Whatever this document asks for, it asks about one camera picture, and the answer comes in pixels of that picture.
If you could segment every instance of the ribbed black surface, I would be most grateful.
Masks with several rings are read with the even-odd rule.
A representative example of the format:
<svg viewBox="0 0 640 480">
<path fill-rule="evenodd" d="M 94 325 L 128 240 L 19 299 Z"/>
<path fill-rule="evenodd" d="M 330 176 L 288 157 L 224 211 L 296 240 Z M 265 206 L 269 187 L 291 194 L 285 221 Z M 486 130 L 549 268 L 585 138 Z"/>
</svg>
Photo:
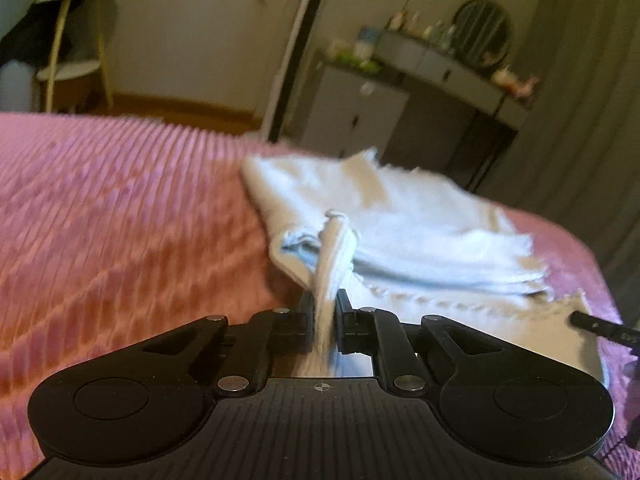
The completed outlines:
<svg viewBox="0 0 640 480">
<path fill-rule="evenodd" d="M 330 386 L 316 389 L 319 383 Z M 218 403 L 201 431 L 150 462 L 95 468 L 49 460 L 32 480 L 610 480 L 591 458 L 522 468 L 453 440 L 429 406 L 374 379 L 271 379 L 259 394 Z"/>
</svg>

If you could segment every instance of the folded towel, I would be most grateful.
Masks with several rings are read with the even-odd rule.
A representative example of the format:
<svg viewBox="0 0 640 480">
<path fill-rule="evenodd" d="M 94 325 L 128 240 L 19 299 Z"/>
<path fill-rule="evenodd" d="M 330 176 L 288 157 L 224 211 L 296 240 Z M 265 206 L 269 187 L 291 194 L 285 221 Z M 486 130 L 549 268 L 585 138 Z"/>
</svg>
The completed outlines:
<svg viewBox="0 0 640 480">
<path fill-rule="evenodd" d="M 439 314 L 602 379 L 596 339 L 566 322 L 588 311 L 581 294 L 552 303 L 526 296 L 546 290 L 546 268 L 494 204 L 436 174 L 379 168 L 371 152 L 344 161 L 248 158 L 242 175 L 271 259 L 316 298 L 314 348 L 296 375 L 371 375 L 369 358 L 342 356 L 332 341 L 344 288 L 354 308 L 412 323 Z"/>
</svg>

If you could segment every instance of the wooden floor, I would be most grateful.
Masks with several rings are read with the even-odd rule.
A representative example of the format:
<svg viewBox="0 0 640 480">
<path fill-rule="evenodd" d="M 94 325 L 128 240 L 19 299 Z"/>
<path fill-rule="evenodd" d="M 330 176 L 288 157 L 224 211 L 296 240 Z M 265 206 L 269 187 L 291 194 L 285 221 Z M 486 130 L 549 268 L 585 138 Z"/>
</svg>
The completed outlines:
<svg viewBox="0 0 640 480">
<path fill-rule="evenodd" d="M 260 119 L 251 112 L 231 110 L 214 105 L 128 94 L 114 94 L 113 108 L 97 104 L 88 111 L 99 116 L 139 116 L 162 120 L 167 124 L 182 124 L 219 133 L 241 135 L 260 128 Z"/>
</svg>

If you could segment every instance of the ribbed pink blanket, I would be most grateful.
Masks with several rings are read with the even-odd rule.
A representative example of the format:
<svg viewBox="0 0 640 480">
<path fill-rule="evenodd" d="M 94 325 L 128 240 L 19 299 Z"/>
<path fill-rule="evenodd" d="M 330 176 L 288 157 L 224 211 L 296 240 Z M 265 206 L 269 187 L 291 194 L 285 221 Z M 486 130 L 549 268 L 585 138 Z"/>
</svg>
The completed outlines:
<svg viewBox="0 0 640 480">
<path fill-rule="evenodd" d="M 286 150 L 142 120 L 0 114 L 0 479 L 42 459 L 26 407 L 57 370 L 208 314 L 245 322 L 291 304 L 239 174 L 243 157 Z M 558 293 L 583 288 L 598 316 L 618 320 L 591 253 L 561 228 L 522 212 Z M 625 434 L 622 365 L 612 371 Z M 618 445 L 606 464 L 628 479 L 638 460 Z"/>
</svg>

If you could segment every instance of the black pole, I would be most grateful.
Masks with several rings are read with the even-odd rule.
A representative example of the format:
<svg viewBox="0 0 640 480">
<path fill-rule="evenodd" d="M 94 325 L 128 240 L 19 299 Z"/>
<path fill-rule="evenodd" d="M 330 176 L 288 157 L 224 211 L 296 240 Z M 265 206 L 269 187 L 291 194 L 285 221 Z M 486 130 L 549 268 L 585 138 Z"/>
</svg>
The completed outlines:
<svg viewBox="0 0 640 480">
<path fill-rule="evenodd" d="M 282 82 L 282 89 L 280 90 L 280 96 L 278 97 L 278 104 L 276 104 L 276 109 L 273 114 L 273 123 L 271 123 L 271 129 L 269 130 L 269 142 L 277 142 L 278 137 L 280 136 L 280 130 L 282 129 L 282 123 L 284 122 L 284 114 L 287 111 L 287 105 L 289 104 L 289 98 L 291 97 L 291 91 L 293 90 L 293 83 L 296 80 L 296 75 L 300 68 L 300 62 L 302 61 L 302 56 L 305 53 L 306 42 L 311 34 L 311 28 L 314 26 L 314 21 L 316 20 L 316 14 L 318 13 L 318 7 L 320 7 L 321 1 L 322 0 L 309 0 L 305 15 L 302 17 L 300 32 L 298 33 L 296 43 L 293 46 L 289 66 L 287 66 L 287 71 Z"/>
</svg>

